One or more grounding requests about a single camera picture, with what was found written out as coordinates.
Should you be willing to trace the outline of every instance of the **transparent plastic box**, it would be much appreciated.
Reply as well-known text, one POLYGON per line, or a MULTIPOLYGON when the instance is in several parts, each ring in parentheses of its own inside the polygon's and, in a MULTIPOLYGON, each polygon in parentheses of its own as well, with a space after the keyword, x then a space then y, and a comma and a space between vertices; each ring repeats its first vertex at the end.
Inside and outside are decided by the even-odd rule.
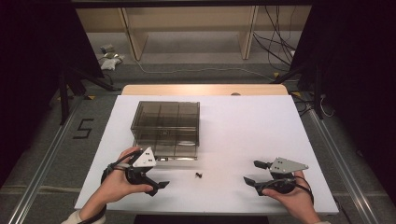
POLYGON ((141 101, 134 115, 134 146, 151 147, 161 161, 197 160, 199 102, 141 101))

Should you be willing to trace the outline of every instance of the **gray floor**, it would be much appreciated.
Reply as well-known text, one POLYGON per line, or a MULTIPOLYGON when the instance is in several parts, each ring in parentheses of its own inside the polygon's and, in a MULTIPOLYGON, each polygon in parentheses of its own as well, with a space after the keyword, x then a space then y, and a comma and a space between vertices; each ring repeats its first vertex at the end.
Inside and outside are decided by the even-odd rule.
MULTIPOLYGON (((260 33, 266 37, 271 37, 271 34, 260 33)), ((290 33, 292 45, 297 44, 299 34, 298 32, 290 33)), ((268 61, 267 53, 255 42, 252 44, 249 59, 242 60, 234 33, 150 34, 142 60, 139 62, 142 67, 137 65, 137 62, 130 56, 124 34, 89 34, 89 38, 98 58, 102 56, 99 47, 105 44, 112 44, 116 52, 124 57, 123 64, 117 65, 116 71, 106 71, 116 86, 146 83, 147 80, 150 83, 268 83, 271 78, 274 78, 274 73, 283 73, 269 65, 269 62, 276 67, 285 66, 273 57, 270 57, 268 61)), ((279 52, 279 56, 286 59, 278 49, 272 48, 272 50, 279 52)), ((296 90, 293 81, 285 85, 289 91, 296 90)), ((79 101, 79 98, 70 100, 71 105, 77 107, 76 113, 65 131, 57 154, 44 176, 42 185, 23 223, 61 223, 74 211, 74 202, 85 180, 85 175, 90 169, 112 106, 119 94, 119 92, 104 91, 91 83, 86 83, 86 87, 88 95, 94 97, 82 101, 79 101), (85 134, 78 131, 82 119, 92 119, 86 123, 92 128, 92 132, 89 138, 77 139, 76 136, 85 134)), ((49 151, 60 129, 61 110, 56 94, 50 103, 52 109, 48 111, 46 119, 41 123, 31 148, 21 156, 6 184, 0 190, 0 223, 9 221, 16 204, 34 179, 40 162, 49 151)), ((336 163, 332 160, 329 147, 318 131, 314 116, 312 112, 307 112, 302 116, 302 123, 332 194, 345 208, 352 223, 363 223, 361 213, 343 182, 336 163)), ((336 117, 336 113, 331 118, 325 117, 323 124, 332 135, 337 148, 342 152, 348 169, 372 206, 378 222, 394 223, 396 219, 394 205, 365 163, 364 158, 356 153, 357 148, 336 117)), ((107 219, 108 223, 133 223, 134 215, 107 212, 107 219)), ((342 212, 323 219, 331 223, 347 223, 347 218, 342 212)), ((290 216, 269 217, 269 220, 270 223, 298 223, 290 216)))

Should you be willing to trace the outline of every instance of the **floor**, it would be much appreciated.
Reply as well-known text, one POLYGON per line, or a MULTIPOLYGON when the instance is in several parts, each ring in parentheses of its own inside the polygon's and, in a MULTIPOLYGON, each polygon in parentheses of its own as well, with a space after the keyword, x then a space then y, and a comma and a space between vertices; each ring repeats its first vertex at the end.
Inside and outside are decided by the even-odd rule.
MULTIPOLYGON (((297 45, 300 34, 300 32, 282 33, 293 46, 297 45)), ((271 38, 272 32, 259 32, 258 35, 271 38)), ((287 66, 269 55, 256 41, 252 43, 249 59, 243 60, 236 36, 237 33, 227 32, 153 33, 149 35, 142 59, 136 62, 130 55, 124 34, 88 34, 98 59, 103 56, 100 47, 112 44, 116 53, 123 57, 123 64, 140 64, 140 69, 147 74, 155 72, 144 70, 145 65, 150 64, 169 64, 170 70, 163 72, 170 73, 175 72, 171 69, 173 64, 195 64, 191 71, 194 73, 195 70, 208 69, 212 64, 250 67, 258 63, 271 64, 281 68, 278 69, 278 73, 284 73, 282 69, 287 66)), ((287 60, 278 45, 272 43, 271 50, 275 55, 287 60)), ((273 78, 274 74, 265 75, 273 78)), ((296 91, 295 82, 288 82, 286 85, 289 91, 296 91)), ((90 87, 88 92, 95 93, 94 100, 74 98, 71 101, 72 110, 75 109, 73 111, 77 112, 73 115, 74 121, 67 130, 59 126, 60 104, 57 95, 54 96, 50 102, 52 110, 37 131, 31 149, 22 155, 7 183, 0 190, 0 223, 8 223, 13 218, 11 216, 19 215, 17 212, 21 210, 25 213, 21 212, 19 221, 15 221, 14 218, 9 223, 60 223, 73 211, 73 199, 77 198, 82 181, 85 179, 85 171, 90 168, 90 159, 87 158, 94 156, 101 133, 106 127, 106 120, 111 113, 112 104, 119 94, 119 92, 98 91, 90 87), (96 139, 95 141, 78 141, 74 138, 78 133, 72 130, 77 130, 78 125, 81 125, 79 121, 85 118, 94 118, 97 121, 92 124, 94 125, 92 128, 96 131, 92 132, 91 139, 96 139), (65 133, 61 139, 57 138, 60 133, 65 133), (50 158, 49 152, 54 147, 58 149, 52 159, 47 161, 50 169, 40 170, 45 159, 50 158), (84 172, 70 172, 76 169, 84 172), (37 194, 27 194, 34 183, 32 180, 38 178, 41 178, 42 182, 37 188, 37 194), (22 201, 24 195, 33 195, 30 203, 22 201)), ((303 94, 303 97, 308 98, 309 95, 303 94)), ((324 109, 328 113, 332 110, 330 105, 325 105, 324 109)), ((315 113, 308 111, 301 118, 332 194, 345 209, 345 213, 340 211, 336 216, 323 217, 323 219, 331 223, 348 223, 348 219, 351 219, 351 223, 394 223, 396 219, 394 205, 365 164, 364 158, 357 153, 358 150, 343 129, 336 113, 333 117, 325 116, 324 120, 318 121, 315 113), (333 155, 334 151, 340 152, 346 161, 346 174, 343 174, 342 169, 340 170, 343 163, 337 162, 337 156, 333 155), (354 188, 348 185, 348 179, 354 182, 352 184, 354 188), (361 201, 351 189, 357 190, 358 196, 363 196, 361 199, 368 204, 368 208, 373 209, 372 214, 366 214, 364 209, 367 207, 359 205, 358 202, 361 201)), ((107 220, 108 223, 133 223, 134 215, 108 212, 107 220)), ((269 222, 298 223, 290 216, 269 217, 269 222)))

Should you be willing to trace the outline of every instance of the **black strap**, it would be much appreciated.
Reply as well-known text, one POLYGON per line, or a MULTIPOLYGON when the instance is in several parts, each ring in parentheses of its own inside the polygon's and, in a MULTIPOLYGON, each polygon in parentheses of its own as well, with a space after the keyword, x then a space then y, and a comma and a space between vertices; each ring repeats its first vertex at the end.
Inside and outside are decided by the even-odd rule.
POLYGON ((83 221, 79 222, 78 224, 91 224, 91 223, 99 220, 101 217, 103 217, 105 215, 106 208, 107 208, 107 205, 105 205, 105 207, 103 207, 102 210, 97 215, 90 217, 86 220, 83 220, 83 221))

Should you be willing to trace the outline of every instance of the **tripod leg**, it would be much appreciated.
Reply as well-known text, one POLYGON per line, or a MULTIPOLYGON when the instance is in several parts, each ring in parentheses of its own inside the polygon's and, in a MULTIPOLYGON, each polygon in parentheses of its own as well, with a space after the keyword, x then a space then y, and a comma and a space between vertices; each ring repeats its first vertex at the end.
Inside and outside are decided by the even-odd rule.
POLYGON ((93 84, 96 84, 107 91, 121 91, 121 88, 115 88, 113 86, 110 86, 110 85, 106 84, 105 82, 97 79, 96 77, 89 76, 89 75, 85 74, 84 72, 81 72, 75 68, 70 68, 70 69, 73 70, 79 77, 86 78, 93 84))

